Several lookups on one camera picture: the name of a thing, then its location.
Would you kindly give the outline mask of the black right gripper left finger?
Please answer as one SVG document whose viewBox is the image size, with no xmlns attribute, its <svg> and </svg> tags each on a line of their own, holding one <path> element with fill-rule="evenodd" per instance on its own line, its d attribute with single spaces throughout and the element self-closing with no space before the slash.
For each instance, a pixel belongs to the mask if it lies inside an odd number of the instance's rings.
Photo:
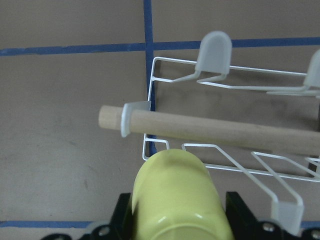
<svg viewBox="0 0 320 240">
<path fill-rule="evenodd" d="M 103 223 L 79 240 L 130 240 L 133 233 L 132 194 L 121 193 L 109 223 Z"/>
</svg>

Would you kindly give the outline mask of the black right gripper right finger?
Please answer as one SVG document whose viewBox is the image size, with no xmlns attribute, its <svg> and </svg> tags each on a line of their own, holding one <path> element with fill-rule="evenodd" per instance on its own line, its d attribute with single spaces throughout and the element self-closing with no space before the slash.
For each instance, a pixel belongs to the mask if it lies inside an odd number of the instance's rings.
<svg viewBox="0 0 320 240">
<path fill-rule="evenodd" d="M 225 194 L 225 213 L 236 240 L 318 240 L 320 229 L 304 229 L 300 236 L 270 220 L 258 220 L 236 191 Z"/>
</svg>

